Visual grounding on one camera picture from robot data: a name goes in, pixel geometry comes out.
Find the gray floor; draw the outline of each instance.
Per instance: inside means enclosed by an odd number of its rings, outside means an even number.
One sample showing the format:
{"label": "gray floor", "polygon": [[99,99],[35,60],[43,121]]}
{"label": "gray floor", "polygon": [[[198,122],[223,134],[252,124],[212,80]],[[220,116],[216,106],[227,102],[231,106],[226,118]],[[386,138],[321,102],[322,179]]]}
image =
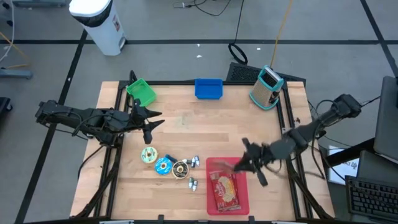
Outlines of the gray floor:
{"label": "gray floor", "polygon": [[[129,40],[233,39],[240,1],[232,0],[220,17],[194,8],[173,9],[174,0],[117,0],[121,24]],[[243,9],[239,39],[274,39],[288,0],[250,0]],[[367,0],[385,39],[398,39],[398,2]],[[225,0],[209,1],[203,8],[216,12]],[[16,9],[16,39],[78,40],[81,26],[61,9]],[[0,22],[8,37],[11,29]],[[357,0],[295,0],[282,39],[376,40],[376,35]],[[271,61],[273,45],[241,44],[249,65]],[[77,45],[20,44],[31,58],[34,78],[0,80],[0,96],[10,97],[14,110],[0,129],[0,223],[12,223],[41,150],[46,128],[36,124],[40,101],[58,99]],[[398,45],[388,46],[398,58]],[[146,80],[226,78],[232,62],[225,44],[127,45],[121,55],[105,57],[96,45],[83,47],[66,105],[95,106],[102,81],[125,80],[133,69]],[[0,66],[23,63],[12,50]],[[382,78],[394,76],[380,45],[279,45],[274,64],[278,72],[307,79],[312,103],[350,93],[359,101],[379,95]],[[356,119],[330,127],[331,138],[356,144],[374,135],[378,103],[365,107]],[[332,144],[321,141],[324,146]],[[67,218],[72,204],[76,173],[86,142],[56,133],[26,221]],[[342,187],[330,184],[339,218],[347,219]]]}

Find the green plastic basket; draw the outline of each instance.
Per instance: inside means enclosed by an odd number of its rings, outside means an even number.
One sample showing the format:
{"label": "green plastic basket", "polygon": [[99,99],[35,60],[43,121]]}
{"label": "green plastic basket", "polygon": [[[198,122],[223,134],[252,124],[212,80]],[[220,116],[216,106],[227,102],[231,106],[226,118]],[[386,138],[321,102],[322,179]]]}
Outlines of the green plastic basket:
{"label": "green plastic basket", "polygon": [[142,78],[129,85],[126,91],[132,95],[134,99],[141,100],[140,106],[148,106],[156,99],[155,91]]}

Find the floor tile line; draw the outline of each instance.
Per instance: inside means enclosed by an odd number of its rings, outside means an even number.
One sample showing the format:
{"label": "floor tile line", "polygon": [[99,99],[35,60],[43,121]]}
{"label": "floor tile line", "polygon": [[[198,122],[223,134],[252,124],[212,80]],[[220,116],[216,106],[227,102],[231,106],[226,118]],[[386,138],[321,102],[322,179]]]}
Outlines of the floor tile line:
{"label": "floor tile line", "polygon": [[361,4],[362,4],[363,9],[365,10],[366,16],[369,19],[369,22],[372,25],[373,31],[374,31],[378,41],[380,41],[381,48],[383,49],[384,55],[387,58],[387,61],[391,67],[391,70],[392,70],[394,76],[398,77],[398,67],[397,67],[396,61],[387,46],[387,42],[384,40],[384,37],[381,34],[379,26],[377,25],[376,20],[374,19],[366,0],[361,0]]}
{"label": "floor tile line", "polygon": [[[81,51],[84,46],[84,40],[86,40],[86,38],[87,38],[87,32],[84,30],[83,33],[81,34],[80,43],[78,44],[78,46],[76,48],[75,56],[73,57],[72,63],[69,68],[68,75],[65,79],[65,83],[63,85],[63,88],[62,88],[62,91],[60,94],[60,98],[58,100],[58,103],[60,103],[61,105],[64,104],[66,97],[68,95],[68,90],[69,90],[70,84],[73,80],[73,75],[75,74],[76,67],[77,67],[79,59],[80,59]],[[15,219],[15,223],[23,223],[25,220],[26,214],[29,209],[30,202],[32,201],[33,194],[35,192],[37,183],[39,182],[40,174],[42,172],[42,169],[43,169],[43,166],[45,163],[45,159],[49,152],[52,138],[54,136],[56,127],[57,127],[56,124],[51,124],[49,127],[49,130],[47,131],[47,134],[45,136],[44,143],[43,143],[42,149],[40,151],[39,157],[37,159],[34,171],[32,173],[32,176],[30,177],[30,181],[27,186],[24,198],[22,199],[21,206],[19,207],[19,211],[18,211],[17,217]]]}
{"label": "floor tile line", "polygon": [[[398,44],[398,40],[384,40],[386,44]],[[164,39],[164,40],[128,40],[127,45],[145,44],[229,44],[232,39]],[[380,40],[279,40],[278,44],[297,45],[376,45]],[[15,40],[15,44],[79,44],[80,40]],[[274,39],[241,39],[237,44],[275,44]],[[85,40],[84,44],[95,44],[93,40]]]}

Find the paper sheet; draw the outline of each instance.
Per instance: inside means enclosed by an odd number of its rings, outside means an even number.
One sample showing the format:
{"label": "paper sheet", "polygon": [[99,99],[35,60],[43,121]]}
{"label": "paper sheet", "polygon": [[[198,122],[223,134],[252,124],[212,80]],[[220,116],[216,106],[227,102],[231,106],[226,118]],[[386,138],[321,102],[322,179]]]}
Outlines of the paper sheet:
{"label": "paper sheet", "polygon": [[[341,152],[343,149],[340,149],[335,146],[329,146],[329,155],[333,155],[334,153]],[[339,173],[342,177],[345,177],[345,175],[350,175],[353,177],[356,177],[356,174],[358,172],[358,165],[359,165],[359,158],[358,159],[353,159],[352,161],[344,162],[340,165],[334,166],[333,168]],[[329,179],[328,181],[336,183],[336,184],[341,184],[345,185],[345,181],[341,179],[337,174],[329,168]]]}

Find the black cable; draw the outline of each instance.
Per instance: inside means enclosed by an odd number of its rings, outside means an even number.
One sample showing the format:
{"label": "black cable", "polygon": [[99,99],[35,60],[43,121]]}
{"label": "black cable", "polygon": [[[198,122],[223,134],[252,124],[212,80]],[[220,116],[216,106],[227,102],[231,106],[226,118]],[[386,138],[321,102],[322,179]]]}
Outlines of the black cable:
{"label": "black cable", "polygon": [[326,178],[325,178],[325,175],[323,174],[323,172],[322,172],[322,170],[321,170],[321,167],[319,166],[318,161],[316,160],[315,154],[314,154],[315,137],[317,136],[318,128],[319,128],[320,126],[321,126],[321,124],[318,124],[317,128],[315,128],[315,131],[313,132],[312,143],[311,143],[311,155],[312,155],[312,159],[313,159],[315,165],[317,166],[317,168],[318,168],[318,170],[319,170],[319,173],[320,173],[320,175],[321,175],[321,178],[322,178],[323,180],[325,180],[325,179],[326,179]]}
{"label": "black cable", "polygon": [[315,107],[315,111],[318,113],[318,108],[319,108],[319,106],[322,104],[322,103],[324,103],[324,102],[330,102],[330,103],[332,103],[336,108],[337,108],[337,104],[336,104],[336,102],[334,102],[333,100],[321,100],[321,102],[319,102],[318,104],[317,104],[317,106]]}
{"label": "black cable", "polygon": [[370,103],[372,103],[373,101],[378,100],[378,99],[380,99],[380,96],[376,97],[376,98],[373,99],[373,100],[367,100],[367,101],[365,101],[365,102],[367,102],[367,103],[361,104],[361,106],[364,107],[364,106],[366,106],[366,105],[368,105],[368,104],[370,104]]}
{"label": "black cable", "polygon": [[[241,10],[239,12],[239,19],[238,19],[238,25],[236,27],[236,33],[235,33],[235,39],[233,43],[228,44],[228,50],[231,53],[231,55],[234,57],[235,61],[240,63],[241,65],[247,65],[249,63],[248,57],[246,54],[243,52],[243,50],[236,45],[236,40],[238,39],[238,32],[239,32],[239,25],[241,23],[241,16],[242,16],[242,10],[243,10],[243,4],[244,0],[242,0],[242,5],[241,5]],[[240,59],[235,52],[232,50],[232,47],[234,47],[243,57],[243,60]]]}
{"label": "black cable", "polygon": [[280,170],[282,169],[282,160],[280,160],[280,159],[279,159],[279,168],[278,168],[277,170],[274,170],[273,168],[268,167],[268,165],[266,165],[265,167],[266,167],[266,169],[267,169],[269,172],[275,174],[275,175],[276,175],[277,177],[279,177],[279,178],[282,178],[282,179],[287,179],[287,178],[288,178],[287,176],[284,176],[284,175],[282,175],[282,174],[279,173]]}
{"label": "black cable", "polygon": [[204,11],[203,9],[201,9],[199,6],[200,6],[201,4],[203,4],[203,3],[205,3],[205,2],[207,2],[207,0],[204,0],[202,3],[197,4],[197,0],[193,0],[193,6],[195,6],[195,7],[196,7],[197,9],[199,9],[201,12],[204,12],[204,13],[206,13],[206,14],[208,14],[208,15],[211,15],[211,16],[220,16],[220,15],[225,11],[225,9],[228,7],[228,5],[231,3],[231,0],[228,0],[228,3],[225,5],[224,9],[223,9],[219,14],[212,14],[212,13],[210,13],[210,12],[206,12],[206,11]]}
{"label": "black cable", "polygon": [[[59,132],[62,132],[62,133],[68,133],[68,134],[72,134],[72,132],[71,131],[64,131],[64,130],[61,130],[61,129],[55,129],[56,131],[59,131]],[[78,138],[81,138],[82,140],[86,140],[86,141],[88,141],[88,139],[87,138],[84,138],[84,137],[81,137],[80,135],[76,135],[76,137],[78,137]]]}
{"label": "black cable", "polygon": [[86,162],[93,157],[97,152],[99,152],[104,146],[100,146],[97,150],[95,150],[91,155],[89,155],[80,165],[79,167],[79,171],[77,173],[77,179],[79,179],[80,177],[80,172],[81,172],[81,168],[83,168],[83,166],[86,164]]}
{"label": "black cable", "polygon": [[[326,159],[325,155],[321,152],[321,150],[319,150],[319,151],[320,151],[320,154],[321,154],[321,156],[322,156],[322,158],[323,158],[323,161],[324,161],[325,164],[328,166],[328,168],[331,168],[331,169],[333,170],[333,172],[334,172],[339,178],[341,178],[343,181],[345,181],[346,179],[345,179],[343,176],[341,176],[339,173],[337,173],[337,171],[335,170],[335,168],[333,168],[333,167],[330,165],[330,163],[329,163],[328,160]],[[349,186],[351,186],[351,187],[353,187],[353,188],[356,188],[355,186],[351,185],[349,182],[346,182],[346,184],[348,184]],[[362,190],[362,189],[358,189],[358,190],[361,191],[362,193],[366,194],[367,196],[369,196],[370,199],[377,200],[377,201],[379,201],[379,202],[381,202],[381,203],[383,203],[383,204],[385,204],[385,205],[388,205],[389,207],[398,209],[398,207],[396,207],[394,204],[391,204],[391,203],[388,203],[388,202],[384,202],[384,201],[382,201],[382,200],[379,200],[378,198],[373,197],[373,195],[367,193],[365,190]]]}
{"label": "black cable", "polygon": [[318,112],[315,110],[315,107],[312,105],[312,103],[309,100],[307,100],[307,102],[311,106],[310,111],[314,110],[317,116],[319,116]]}
{"label": "black cable", "polygon": [[[203,1],[202,3],[199,3],[199,4],[197,4],[197,6],[200,6],[201,4],[203,4],[203,3],[205,3],[207,0],[205,0],[205,1]],[[182,5],[182,7],[177,7],[177,6],[175,6],[176,4],[181,4]],[[193,1],[179,1],[179,2],[175,2],[175,3],[173,3],[173,7],[175,8],[175,9],[184,9],[184,8],[190,8],[190,7],[192,7],[192,6],[195,6],[195,3],[193,2]]]}
{"label": "black cable", "polygon": [[336,141],[336,140],[334,140],[334,139],[331,139],[331,138],[329,138],[329,137],[326,136],[326,135],[324,135],[324,136],[322,136],[322,137],[325,137],[325,138],[327,138],[327,139],[329,139],[329,140],[331,140],[331,141],[337,142],[338,144],[342,144],[342,145],[344,145],[344,146],[353,147],[353,146],[350,146],[349,144],[345,144],[345,143]]}
{"label": "black cable", "polygon": [[118,120],[118,121],[121,121],[121,122],[129,121],[129,119],[124,120],[124,121],[123,121],[123,120],[120,120],[119,118],[115,118],[114,116],[111,116],[110,114],[96,114],[96,115],[93,115],[93,116],[90,116],[90,117],[84,119],[83,121],[80,121],[80,124],[79,124],[79,125],[75,128],[75,130],[73,131],[72,136],[76,136],[76,135],[77,135],[77,132],[79,132],[80,127],[81,127],[83,124],[85,124],[87,121],[89,121],[89,120],[91,120],[91,119],[93,119],[93,118],[96,118],[96,117],[100,117],[100,116],[110,116],[111,118],[113,118],[113,119],[115,119],[115,120]]}

